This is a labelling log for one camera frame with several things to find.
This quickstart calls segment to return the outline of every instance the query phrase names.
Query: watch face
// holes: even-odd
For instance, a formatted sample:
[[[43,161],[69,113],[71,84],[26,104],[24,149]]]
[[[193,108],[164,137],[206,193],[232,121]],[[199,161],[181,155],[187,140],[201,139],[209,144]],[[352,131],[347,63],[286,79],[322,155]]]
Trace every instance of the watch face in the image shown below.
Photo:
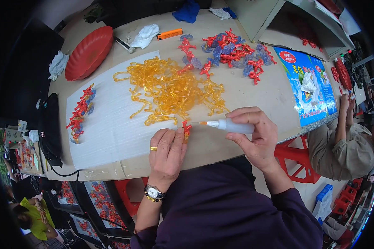
[[[153,187],[148,187],[147,193],[152,198],[157,198],[158,197],[158,191],[156,189],[154,189]]]

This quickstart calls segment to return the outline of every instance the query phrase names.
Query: black bag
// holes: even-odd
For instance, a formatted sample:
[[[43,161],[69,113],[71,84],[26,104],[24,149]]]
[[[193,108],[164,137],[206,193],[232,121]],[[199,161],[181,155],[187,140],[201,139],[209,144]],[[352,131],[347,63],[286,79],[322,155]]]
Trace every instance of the black bag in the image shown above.
[[[39,146],[51,166],[60,166],[62,152],[59,127],[58,96],[52,93],[40,104]]]

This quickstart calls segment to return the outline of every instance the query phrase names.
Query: glue bottle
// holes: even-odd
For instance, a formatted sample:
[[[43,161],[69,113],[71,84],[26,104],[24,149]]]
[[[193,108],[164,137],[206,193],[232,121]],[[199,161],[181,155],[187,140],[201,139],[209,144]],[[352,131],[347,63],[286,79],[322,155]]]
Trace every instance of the glue bottle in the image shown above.
[[[208,122],[200,122],[200,124],[216,127],[220,130],[225,130],[226,132],[235,132],[242,134],[252,134],[254,133],[255,126],[251,123],[233,123],[231,118],[219,119]]]

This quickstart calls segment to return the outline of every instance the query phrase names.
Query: purple shirt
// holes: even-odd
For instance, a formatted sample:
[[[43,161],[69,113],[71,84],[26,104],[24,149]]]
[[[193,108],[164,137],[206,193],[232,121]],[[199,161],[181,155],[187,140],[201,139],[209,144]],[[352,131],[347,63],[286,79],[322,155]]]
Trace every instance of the purple shirt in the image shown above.
[[[270,199],[228,165],[180,172],[161,211],[163,222],[132,237],[133,249],[322,247],[323,230],[298,190]]]

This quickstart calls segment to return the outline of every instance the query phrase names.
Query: orange lighter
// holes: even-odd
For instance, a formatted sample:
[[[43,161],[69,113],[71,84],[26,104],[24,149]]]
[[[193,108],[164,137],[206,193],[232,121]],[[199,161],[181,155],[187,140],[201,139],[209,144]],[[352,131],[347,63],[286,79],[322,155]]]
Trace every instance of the orange lighter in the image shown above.
[[[177,35],[183,35],[183,30],[182,29],[174,29],[174,30],[171,30],[171,31],[159,33],[159,34],[157,34],[157,39],[159,41],[159,40],[166,39],[166,38],[169,38],[169,37],[172,37],[172,36],[177,36]]]

